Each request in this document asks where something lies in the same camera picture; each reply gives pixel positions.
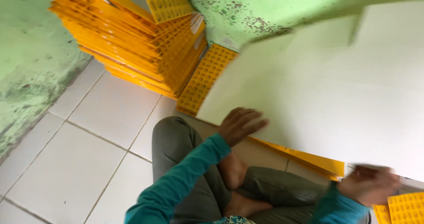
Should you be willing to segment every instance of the green painted wall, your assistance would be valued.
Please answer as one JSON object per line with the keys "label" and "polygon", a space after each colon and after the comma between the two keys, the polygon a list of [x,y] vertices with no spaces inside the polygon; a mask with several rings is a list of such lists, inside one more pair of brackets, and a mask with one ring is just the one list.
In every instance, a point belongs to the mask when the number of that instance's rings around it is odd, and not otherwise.
{"label": "green painted wall", "polygon": [[50,0],[0,0],[0,163],[87,64]]}
{"label": "green painted wall", "polygon": [[191,0],[206,16],[208,42],[235,51],[299,24],[360,14],[366,5],[395,1],[405,0]]}

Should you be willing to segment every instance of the patterned fabric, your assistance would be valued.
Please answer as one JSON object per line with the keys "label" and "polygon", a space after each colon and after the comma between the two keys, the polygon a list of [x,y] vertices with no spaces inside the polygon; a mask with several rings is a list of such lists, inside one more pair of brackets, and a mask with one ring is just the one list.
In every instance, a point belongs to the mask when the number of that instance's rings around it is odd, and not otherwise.
{"label": "patterned fabric", "polygon": [[241,216],[227,216],[212,222],[212,224],[255,224]]}

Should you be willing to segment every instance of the sitting person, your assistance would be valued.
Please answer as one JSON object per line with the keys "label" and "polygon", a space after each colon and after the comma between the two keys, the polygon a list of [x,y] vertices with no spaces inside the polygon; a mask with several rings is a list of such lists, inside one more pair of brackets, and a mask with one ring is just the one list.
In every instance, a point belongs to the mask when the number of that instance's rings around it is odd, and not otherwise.
{"label": "sitting person", "polygon": [[154,184],[127,211],[125,224],[356,224],[398,188],[390,169],[357,167],[327,189],[292,173],[247,166],[231,147],[267,125],[265,119],[246,125],[261,115],[236,108],[205,141],[182,118],[159,121]]}

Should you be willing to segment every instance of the teal shirt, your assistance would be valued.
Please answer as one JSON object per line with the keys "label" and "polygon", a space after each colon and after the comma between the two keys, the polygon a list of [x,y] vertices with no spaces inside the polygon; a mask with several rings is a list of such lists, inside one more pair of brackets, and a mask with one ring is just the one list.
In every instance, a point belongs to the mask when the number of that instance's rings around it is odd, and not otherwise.
{"label": "teal shirt", "polygon": [[[125,224],[169,223],[174,208],[190,193],[197,179],[230,152],[231,148],[220,134],[207,138],[140,194],[137,204],[128,209]],[[340,195],[333,182],[316,206],[310,223],[356,224],[367,210],[367,207]]]}

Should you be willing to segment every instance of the tiled floor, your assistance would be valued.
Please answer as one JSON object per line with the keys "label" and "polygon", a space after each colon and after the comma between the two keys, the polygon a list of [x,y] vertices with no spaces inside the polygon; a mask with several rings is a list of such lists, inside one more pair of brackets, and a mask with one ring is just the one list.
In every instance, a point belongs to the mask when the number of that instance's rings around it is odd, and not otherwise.
{"label": "tiled floor", "polygon": [[[203,138],[216,131],[176,112],[175,104],[111,76],[93,60],[0,165],[0,223],[122,223],[125,211],[153,183],[151,135],[159,120],[183,117]],[[234,150],[249,165],[328,183],[254,142]]]}

